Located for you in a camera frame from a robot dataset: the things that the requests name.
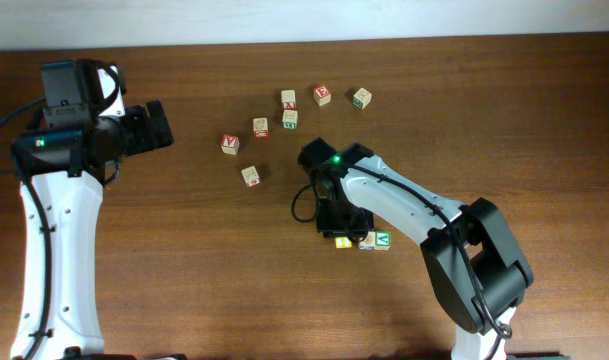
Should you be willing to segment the wooden block yellow side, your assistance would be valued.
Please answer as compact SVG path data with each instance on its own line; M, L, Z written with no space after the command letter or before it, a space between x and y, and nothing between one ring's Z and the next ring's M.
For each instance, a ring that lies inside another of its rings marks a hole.
M352 241L347 237L337 237L335 239L335 246L337 249L351 248L353 245Z

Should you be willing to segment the wooden block blue side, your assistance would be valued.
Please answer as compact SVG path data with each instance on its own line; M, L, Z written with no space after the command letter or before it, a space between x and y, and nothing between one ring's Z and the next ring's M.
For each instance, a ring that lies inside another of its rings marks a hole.
M375 232L369 232L367 236L358 243L359 250L374 250L375 249Z

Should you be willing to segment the green letter V block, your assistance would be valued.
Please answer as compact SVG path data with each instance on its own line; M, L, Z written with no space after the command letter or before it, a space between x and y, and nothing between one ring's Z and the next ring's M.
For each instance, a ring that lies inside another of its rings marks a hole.
M375 233L375 249L389 250L392 244L392 235L387 231L377 231Z

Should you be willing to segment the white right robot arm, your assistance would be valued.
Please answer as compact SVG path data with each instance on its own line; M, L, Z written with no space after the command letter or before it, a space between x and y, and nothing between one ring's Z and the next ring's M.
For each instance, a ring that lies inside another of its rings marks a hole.
M510 321L534 274L495 204L439 196L359 143L336 151L317 138L298 164L314 194L318 233L384 247L386 235L374 229L380 217L419 246L435 297L456 325L452 358L507 358Z

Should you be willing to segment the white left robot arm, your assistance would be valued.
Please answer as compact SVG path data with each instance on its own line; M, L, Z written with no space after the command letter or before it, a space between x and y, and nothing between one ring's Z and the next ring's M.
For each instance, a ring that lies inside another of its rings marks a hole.
M26 224L13 359L101 359L95 240L106 186L123 161L173 144L160 102L127 107L118 66L78 59L41 68L37 124L11 145Z

